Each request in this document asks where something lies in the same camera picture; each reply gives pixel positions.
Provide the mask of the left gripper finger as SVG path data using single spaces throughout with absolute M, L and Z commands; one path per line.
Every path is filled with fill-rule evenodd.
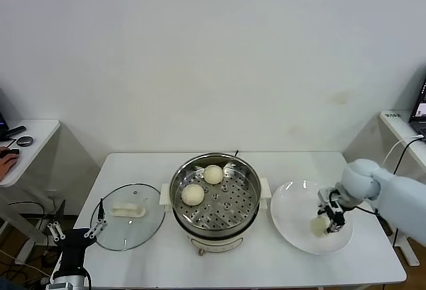
M 65 233 L 61 227 L 61 222 L 63 221 L 64 217 L 65 204 L 66 200 L 63 200 L 54 215 L 53 221 L 47 224 L 47 228 L 49 229 L 55 241 L 62 241 L 66 238 Z
M 94 227 L 90 228 L 88 232 L 84 234 L 84 238 L 94 239 L 103 229 L 107 226 L 105 219 L 105 210 L 103 207 L 103 199 L 101 198 L 98 204 L 97 220 Z

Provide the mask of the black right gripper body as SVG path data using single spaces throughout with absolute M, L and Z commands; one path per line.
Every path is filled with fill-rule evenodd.
M 340 193 L 330 193 L 328 197 L 328 216 L 329 217 L 342 217 L 344 215 L 344 211 L 341 208 L 339 203 L 340 201 Z

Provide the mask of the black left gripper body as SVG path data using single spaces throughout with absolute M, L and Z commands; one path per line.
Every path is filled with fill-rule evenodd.
M 84 261 L 86 249 L 97 240 L 95 233 L 89 228 L 63 230 L 56 226 L 59 240 L 56 244 L 61 248 L 61 262 L 58 272 L 85 272 Z

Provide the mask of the person right hand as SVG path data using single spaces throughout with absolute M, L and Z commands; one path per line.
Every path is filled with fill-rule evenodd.
M 18 149 L 9 149 L 1 147 L 0 157 L 0 180 L 9 173 L 11 168 L 17 163 L 19 159 L 20 151 Z

